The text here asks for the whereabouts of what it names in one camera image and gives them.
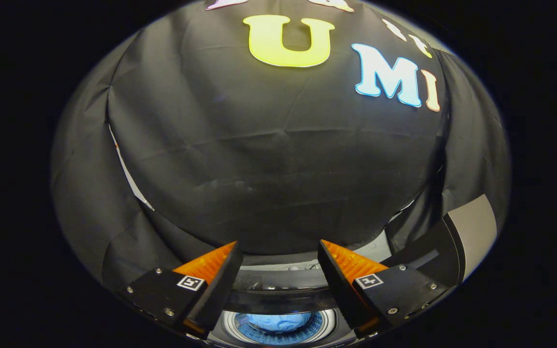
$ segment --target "black background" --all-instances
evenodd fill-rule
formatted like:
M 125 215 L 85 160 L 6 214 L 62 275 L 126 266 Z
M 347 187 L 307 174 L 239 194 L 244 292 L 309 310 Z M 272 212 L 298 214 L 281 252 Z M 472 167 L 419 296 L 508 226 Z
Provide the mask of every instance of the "black background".
M 513 152 L 504 232 L 454 295 L 372 347 L 557 347 L 557 2 L 389 0 L 493 93 Z M 0 347 L 187 347 L 122 306 L 60 235 L 56 121 L 80 79 L 169 0 L 0 2 Z

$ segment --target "cutout letter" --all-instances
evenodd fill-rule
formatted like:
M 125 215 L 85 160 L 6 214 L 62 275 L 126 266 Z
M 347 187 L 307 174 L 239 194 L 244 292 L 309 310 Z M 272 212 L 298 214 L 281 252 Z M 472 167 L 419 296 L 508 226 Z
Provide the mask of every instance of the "cutout letter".
M 345 0 L 309 0 L 313 4 L 319 4 L 324 6 L 331 6 L 336 7 L 340 10 L 353 13 L 354 9 L 352 9 Z
M 384 23 L 386 23 L 386 26 L 388 27 L 388 29 L 390 29 L 394 33 L 394 35 L 396 35 L 401 40 L 404 40 L 405 42 L 407 42 L 407 38 L 405 38 L 405 35 L 403 35 L 403 33 L 401 32 L 401 30 L 399 28 L 397 28 L 394 24 L 392 24 L 391 22 L 388 22 L 385 19 L 383 19 L 383 21 L 384 21 Z
M 362 64 L 362 82 L 356 85 L 356 92 L 373 97 L 381 95 L 377 86 L 379 79 L 387 97 L 394 97 L 398 85 L 401 84 L 399 101 L 416 108 L 422 105 L 418 98 L 416 81 L 418 66 L 413 61 L 399 57 L 391 68 L 376 48 L 360 43 L 352 44 L 352 48 L 360 54 Z
M 258 60 L 270 65 L 308 68 L 325 62 L 330 57 L 330 31 L 334 26 L 323 20 L 304 18 L 311 28 L 311 48 L 292 51 L 283 46 L 283 24 L 290 19 L 283 15 L 254 15 L 245 18 L 250 26 L 248 46 Z
M 439 112 L 441 110 L 440 103 L 438 103 L 438 89 L 435 86 L 437 79 L 435 76 L 428 72 L 427 70 L 420 70 L 423 75 L 425 75 L 425 81 L 427 83 L 427 93 L 429 93 L 429 98 L 427 99 L 427 108 Z
M 412 34 L 408 34 L 408 36 L 414 39 L 414 42 L 416 42 L 416 46 L 418 46 L 418 49 L 420 49 L 420 51 L 424 53 L 425 56 L 433 58 L 431 53 L 427 52 L 427 45 L 424 42 L 420 41 L 420 38 L 417 38 Z
M 216 2 L 214 4 L 206 7 L 205 9 L 206 9 L 206 11 L 210 11 L 210 10 L 219 9 L 219 8 L 225 7 L 225 6 L 243 4 L 247 1 L 248 0 L 216 0 Z

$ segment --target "blue cloth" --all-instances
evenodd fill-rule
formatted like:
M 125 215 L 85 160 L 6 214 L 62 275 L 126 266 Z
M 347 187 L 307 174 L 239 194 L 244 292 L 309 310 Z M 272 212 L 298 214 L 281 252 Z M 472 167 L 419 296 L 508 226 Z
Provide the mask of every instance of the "blue cloth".
M 287 315 L 247 314 L 248 322 L 259 328 L 281 334 L 295 331 L 309 321 L 311 313 Z

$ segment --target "black fabric backdrop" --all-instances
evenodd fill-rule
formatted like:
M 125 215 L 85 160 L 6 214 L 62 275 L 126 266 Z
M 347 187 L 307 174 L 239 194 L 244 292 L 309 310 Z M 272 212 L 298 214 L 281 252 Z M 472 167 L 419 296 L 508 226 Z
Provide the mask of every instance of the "black fabric backdrop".
M 194 2 L 92 69 L 60 119 L 51 190 L 64 235 L 97 280 L 123 287 L 232 240 L 259 256 L 315 251 L 319 239 L 356 249 L 415 198 L 409 219 L 418 223 L 392 231 L 394 251 L 481 194 L 501 229 L 509 149 L 486 88 L 454 55 L 430 49 L 427 58 L 396 37 L 384 11 L 353 5 L 347 14 L 302 0 L 213 11 Z M 256 14 L 331 21 L 329 59 L 306 69 L 258 62 L 241 23 Z M 307 33 L 284 32 L 288 48 L 309 45 Z M 356 93 L 353 43 L 433 73 L 442 109 Z M 110 130 L 156 212 L 126 187 Z M 443 163 L 440 189 L 417 196 Z
M 473 276 L 374 346 L 557 346 L 557 6 L 389 1 L 475 69 L 502 110 L 511 213 Z M 0 347 L 188 343 L 111 297 L 60 234 L 56 121 L 82 77 L 171 1 L 0 2 Z

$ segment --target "fisheye lens view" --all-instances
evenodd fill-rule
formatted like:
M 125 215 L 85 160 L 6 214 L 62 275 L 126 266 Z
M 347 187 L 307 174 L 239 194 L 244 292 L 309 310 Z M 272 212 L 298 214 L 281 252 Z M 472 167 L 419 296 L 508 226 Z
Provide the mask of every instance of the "fisheye lens view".
M 339 348 L 478 271 L 511 169 L 488 86 L 413 20 L 196 0 L 87 72 L 49 188 L 84 270 L 181 342 Z

